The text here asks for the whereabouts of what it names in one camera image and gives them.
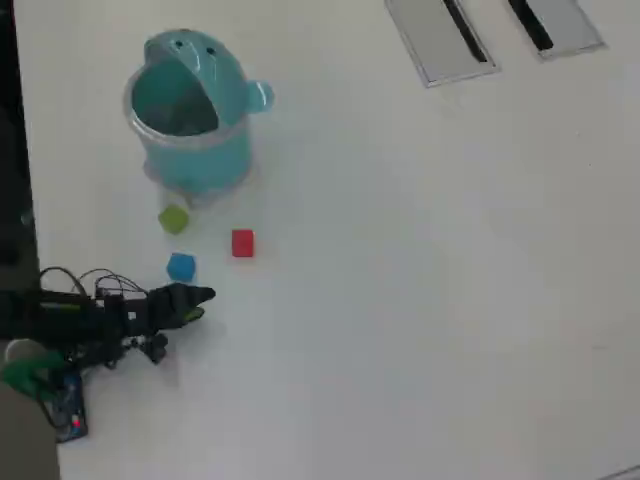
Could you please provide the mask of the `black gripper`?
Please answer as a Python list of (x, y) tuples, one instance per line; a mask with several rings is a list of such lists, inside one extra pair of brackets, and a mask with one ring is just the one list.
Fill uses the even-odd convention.
[(204, 316), (202, 304), (215, 296), (213, 288), (182, 283), (152, 289), (149, 296), (125, 296), (122, 300), (123, 336), (144, 336), (184, 328)]

